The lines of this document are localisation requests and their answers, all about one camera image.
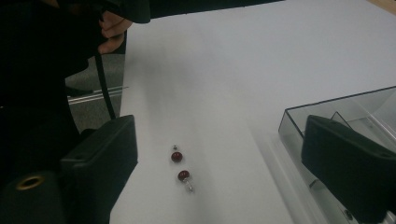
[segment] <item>transparent container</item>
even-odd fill
[[[309,115],[337,120],[396,153],[396,87],[286,109],[279,127],[282,143],[329,223],[358,223],[301,163]]]

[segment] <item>white table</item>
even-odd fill
[[[111,223],[325,223],[278,142],[283,112],[396,85],[395,40],[396,17],[362,0],[134,24],[121,114],[135,116],[139,163]]]

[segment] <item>black cable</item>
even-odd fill
[[[102,55],[100,55],[99,53],[95,53],[95,62],[96,62],[96,69],[98,71],[99,82],[102,88],[103,97],[105,98],[108,114],[110,115],[111,119],[115,119],[116,114],[114,113],[114,108],[113,105],[111,104],[110,95],[108,94],[105,70],[103,68]]]

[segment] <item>hand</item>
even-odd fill
[[[132,25],[132,22],[106,11],[99,25],[102,27],[102,35],[108,40],[98,47],[98,51],[106,54],[120,47],[125,38],[124,32]]]

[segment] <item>small red ball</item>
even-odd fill
[[[186,178],[189,178],[189,177],[190,177],[190,173],[188,171],[186,171],[186,170],[180,171],[180,173],[178,173],[178,175],[177,175],[177,178],[180,181],[183,181],[183,180],[185,180]]]
[[[183,159],[183,154],[180,152],[174,152],[172,153],[171,159],[174,162],[180,162]]]

